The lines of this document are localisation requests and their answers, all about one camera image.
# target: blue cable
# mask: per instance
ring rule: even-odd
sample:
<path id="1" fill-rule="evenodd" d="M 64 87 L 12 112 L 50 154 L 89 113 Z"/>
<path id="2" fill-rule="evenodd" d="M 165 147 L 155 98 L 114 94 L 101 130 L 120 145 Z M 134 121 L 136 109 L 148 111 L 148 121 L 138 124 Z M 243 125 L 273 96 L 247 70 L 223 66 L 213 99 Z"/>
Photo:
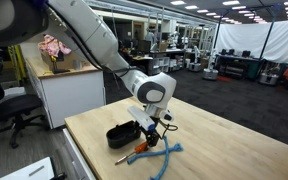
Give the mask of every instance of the blue cable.
<path id="1" fill-rule="evenodd" d="M 163 139 L 165 142 L 165 150 L 158 151 L 158 152 L 147 152 L 147 153 L 137 154 L 137 155 L 131 157 L 129 160 L 127 160 L 127 163 L 132 164 L 136 159 L 142 158 L 142 157 L 158 156 L 158 155 L 165 154 L 165 161 L 164 161 L 164 165 L 163 165 L 162 169 L 160 170 L 160 172 L 157 174 L 157 176 L 155 178 L 150 177 L 150 180 L 159 180 L 163 176 L 163 174 L 167 168 L 168 160 L 169 160 L 169 153 L 172 151 L 178 151 L 179 152 L 179 151 L 184 150 L 180 143 L 176 143 L 173 147 L 169 148 L 168 142 L 167 142 L 167 137 L 164 136 Z"/>

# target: monitor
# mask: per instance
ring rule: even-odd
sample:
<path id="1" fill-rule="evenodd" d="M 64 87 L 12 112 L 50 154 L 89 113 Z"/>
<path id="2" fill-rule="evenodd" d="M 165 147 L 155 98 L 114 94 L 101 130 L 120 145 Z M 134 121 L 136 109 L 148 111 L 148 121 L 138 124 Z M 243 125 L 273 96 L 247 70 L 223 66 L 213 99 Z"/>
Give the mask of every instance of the monitor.
<path id="1" fill-rule="evenodd" d="M 142 53 L 150 53 L 151 41 L 139 40 L 137 50 Z"/>
<path id="2" fill-rule="evenodd" d="M 133 48 L 134 47 L 132 39 L 124 39 L 123 45 L 124 45 L 124 48 Z"/>
<path id="3" fill-rule="evenodd" d="M 250 57 L 251 51 L 243 51 L 242 57 Z"/>
<path id="4" fill-rule="evenodd" d="M 222 49 L 221 55 L 226 55 L 226 49 Z"/>
<path id="5" fill-rule="evenodd" d="M 162 40 L 167 41 L 169 36 L 170 36 L 170 33 L 162 32 Z"/>
<path id="6" fill-rule="evenodd" d="M 234 49 L 230 49 L 229 51 L 228 51 L 228 55 L 234 55 Z"/>

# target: ceiling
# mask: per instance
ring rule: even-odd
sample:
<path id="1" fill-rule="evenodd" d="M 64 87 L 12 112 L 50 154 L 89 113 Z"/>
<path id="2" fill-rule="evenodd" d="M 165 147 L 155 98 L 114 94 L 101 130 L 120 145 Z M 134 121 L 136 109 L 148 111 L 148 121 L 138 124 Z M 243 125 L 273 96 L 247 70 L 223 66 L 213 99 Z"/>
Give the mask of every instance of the ceiling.
<path id="1" fill-rule="evenodd" d="M 180 24 L 189 24 L 192 26 L 204 24 L 206 26 L 215 26 L 217 21 L 210 21 L 205 18 L 199 18 L 195 14 L 189 14 L 185 12 L 178 13 L 174 10 L 165 10 L 160 6 L 139 3 L 128 0 L 84 0 L 92 9 L 109 11 L 114 13 L 123 13 L 125 15 L 136 15 L 145 18 L 155 19 L 157 16 L 159 19 L 164 20 L 174 19 Z"/>
<path id="2" fill-rule="evenodd" d="M 218 19 L 213 18 L 213 16 L 206 16 L 206 13 L 197 13 L 198 9 L 207 9 L 209 12 L 215 12 L 217 15 L 221 15 L 226 12 L 226 10 L 232 10 L 233 6 L 224 6 L 222 2 L 227 0 L 183 0 L 186 4 L 174 6 L 170 2 L 174 0 L 129 0 L 132 2 L 138 2 L 154 7 L 164 7 L 168 10 L 176 11 L 179 13 L 200 17 L 204 19 L 208 19 L 211 21 L 218 21 Z M 239 5 L 234 6 L 246 6 L 247 8 L 251 7 L 261 7 L 261 6 L 274 6 L 277 4 L 281 4 L 280 10 L 275 10 L 274 7 L 271 7 L 273 12 L 276 12 L 276 21 L 285 21 L 287 20 L 287 15 L 285 11 L 284 2 L 288 0 L 239 0 Z M 185 9 L 186 6 L 189 5 L 196 5 L 198 9 L 194 10 L 187 10 Z M 256 15 L 260 16 L 267 22 L 272 21 L 272 15 L 269 13 L 268 10 L 265 8 L 256 10 Z M 235 21 L 239 21 L 242 23 L 253 23 L 253 20 L 249 17 L 244 16 L 243 14 L 238 13 L 237 11 L 230 11 L 226 17 L 230 19 L 234 19 Z"/>

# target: floor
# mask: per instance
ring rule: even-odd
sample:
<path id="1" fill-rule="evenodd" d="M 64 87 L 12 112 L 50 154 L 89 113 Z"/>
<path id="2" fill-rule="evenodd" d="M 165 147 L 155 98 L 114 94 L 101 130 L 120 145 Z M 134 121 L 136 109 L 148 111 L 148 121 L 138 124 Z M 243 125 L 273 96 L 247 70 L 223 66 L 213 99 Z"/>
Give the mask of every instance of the floor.
<path id="1" fill-rule="evenodd" d="M 169 75 L 177 80 L 174 97 L 288 144 L 288 90 L 248 80 L 204 81 L 201 73 L 187 70 Z M 112 74 L 104 74 L 104 82 L 107 104 L 131 96 Z M 29 84 L 25 87 L 33 92 Z M 0 123 L 0 128 L 8 124 Z M 0 135 L 0 177 L 50 156 L 58 173 L 77 179 L 61 128 L 45 131 L 29 127 L 22 134 L 17 149 L 8 145 L 11 132 Z"/>

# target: white curtain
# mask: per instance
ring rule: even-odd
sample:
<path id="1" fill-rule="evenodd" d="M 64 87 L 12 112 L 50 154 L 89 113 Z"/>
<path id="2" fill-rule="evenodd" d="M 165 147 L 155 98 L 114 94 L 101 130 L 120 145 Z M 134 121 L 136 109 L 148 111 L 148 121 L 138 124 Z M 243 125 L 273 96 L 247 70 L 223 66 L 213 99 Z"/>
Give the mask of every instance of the white curtain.
<path id="1" fill-rule="evenodd" d="M 235 52 L 251 51 L 259 58 L 271 23 L 222 24 L 216 43 L 216 52 L 235 49 Z M 288 21 L 274 23 L 263 58 L 276 63 L 288 63 Z"/>

